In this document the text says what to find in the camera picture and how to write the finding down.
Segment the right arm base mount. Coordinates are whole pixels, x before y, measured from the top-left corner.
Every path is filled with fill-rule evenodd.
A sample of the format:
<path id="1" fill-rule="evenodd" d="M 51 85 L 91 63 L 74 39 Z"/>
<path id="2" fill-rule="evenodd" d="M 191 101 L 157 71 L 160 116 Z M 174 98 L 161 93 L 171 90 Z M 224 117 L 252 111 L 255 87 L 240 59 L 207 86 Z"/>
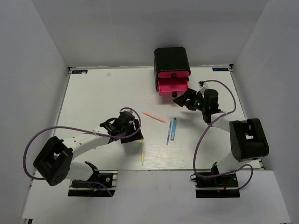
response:
<path id="1" fill-rule="evenodd" d="M 190 179 L 195 182 L 196 198 L 240 198 L 236 174 L 206 179 L 192 174 Z"/>

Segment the yellow pencil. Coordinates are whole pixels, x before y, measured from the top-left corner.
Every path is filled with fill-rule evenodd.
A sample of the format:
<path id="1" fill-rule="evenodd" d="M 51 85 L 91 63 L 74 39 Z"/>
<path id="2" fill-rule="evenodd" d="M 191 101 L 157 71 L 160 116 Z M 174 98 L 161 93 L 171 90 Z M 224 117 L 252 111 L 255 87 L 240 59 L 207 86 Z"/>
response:
<path id="1" fill-rule="evenodd" d="M 142 149 L 141 149 L 141 164 L 144 165 L 144 140 L 141 140 Z"/>

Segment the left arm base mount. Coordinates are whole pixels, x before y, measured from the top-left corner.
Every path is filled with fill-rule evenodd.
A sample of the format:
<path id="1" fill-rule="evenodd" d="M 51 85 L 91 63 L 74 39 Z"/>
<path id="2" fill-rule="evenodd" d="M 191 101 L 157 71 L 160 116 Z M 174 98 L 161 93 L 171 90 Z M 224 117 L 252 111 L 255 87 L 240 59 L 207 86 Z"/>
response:
<path id="1" fill-rule="evenodd" d="M 91 177 L 88 182 L 71 181 L 69 197 L 112 197 L 117 187 L 117 171 L 100 171 Z"/>

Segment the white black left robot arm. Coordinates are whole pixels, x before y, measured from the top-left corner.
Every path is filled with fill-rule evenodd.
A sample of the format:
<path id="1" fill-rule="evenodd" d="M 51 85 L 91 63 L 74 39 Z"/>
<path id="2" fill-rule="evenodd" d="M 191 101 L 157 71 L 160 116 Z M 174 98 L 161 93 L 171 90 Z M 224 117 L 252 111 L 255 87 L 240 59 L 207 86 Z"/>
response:
<path id="1" fill-rule="evenodd" d="M 68 139 L 51 137 L 35 158 L 33 166 L 50 186 L 65 179 L 94 186 L 99 183 L 97 167 L 89 161 L 75 162 L 75 158 L 118 140 L 124 144 L 144 139 L 140 116 L 128 110 L 121 111 L 119 117 L 110 118 L 91 131 L 81 129 L 80 132 L 80 135 Z"/>

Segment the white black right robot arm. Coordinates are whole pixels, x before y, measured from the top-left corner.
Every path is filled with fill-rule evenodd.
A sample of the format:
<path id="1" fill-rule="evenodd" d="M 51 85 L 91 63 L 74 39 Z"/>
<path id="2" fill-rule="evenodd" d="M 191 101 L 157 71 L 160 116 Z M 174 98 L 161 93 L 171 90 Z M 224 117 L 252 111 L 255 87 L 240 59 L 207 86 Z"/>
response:
<path id="1" fill-rule="evenodd" d="M 192 89 L 173 101 L 180 107 L 202 112 L 207 128 L 216 127 L 229 133 L 230 152 L 220 161 L 213 164 L 210 174 L 203 176 L 194 169 L 198 178 L 211 179 L 216 186 L 222 186 L 231 175 L 253 160 L 266 157 L 269 145 L 258 118 L 235 120 L 232 112 L 224 112 L 218 105 L 218 92 L 206 89 L 203 93 Z"/>

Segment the red pen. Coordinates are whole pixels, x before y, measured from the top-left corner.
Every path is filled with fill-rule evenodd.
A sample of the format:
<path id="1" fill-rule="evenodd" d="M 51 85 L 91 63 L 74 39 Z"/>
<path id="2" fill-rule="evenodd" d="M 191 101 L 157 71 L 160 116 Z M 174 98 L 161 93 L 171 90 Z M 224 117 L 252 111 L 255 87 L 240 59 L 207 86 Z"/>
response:
<path id="1" fill-rule="evenodd" d="M 145 116 L 147 116 L 147 117 L 150 117 L 150 118 L 152 118 L 152 119 L 154 119 L 154 120 L 157 120 L 157 121 L 159 121 L 159 122 L 161 122 L 161 123 L 166 124 L 166 121 L 163 120 L 163 119 L 161 119 L 161 118 L 157 118 L 157 117 L 155 117 L 155 116 L 153 116 L 153 115 L 151 115 L 151 114 L 149 114 L 149 113 L 146 113 L 146 112 L 142 112 L 142 114 L 145 115 Z"/>

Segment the pink top drawer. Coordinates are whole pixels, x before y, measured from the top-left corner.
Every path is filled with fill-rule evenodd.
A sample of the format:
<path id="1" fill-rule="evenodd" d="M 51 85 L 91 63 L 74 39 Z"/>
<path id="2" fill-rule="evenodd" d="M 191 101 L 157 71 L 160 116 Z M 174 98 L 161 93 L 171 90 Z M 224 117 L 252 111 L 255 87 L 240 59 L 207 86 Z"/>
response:
<path id="1" fill-rule="evenodd" d="M 189 77 L 190 72 L 187 70 L 161 71 L 157 74 L 158 78 L 185 78 Z"/>

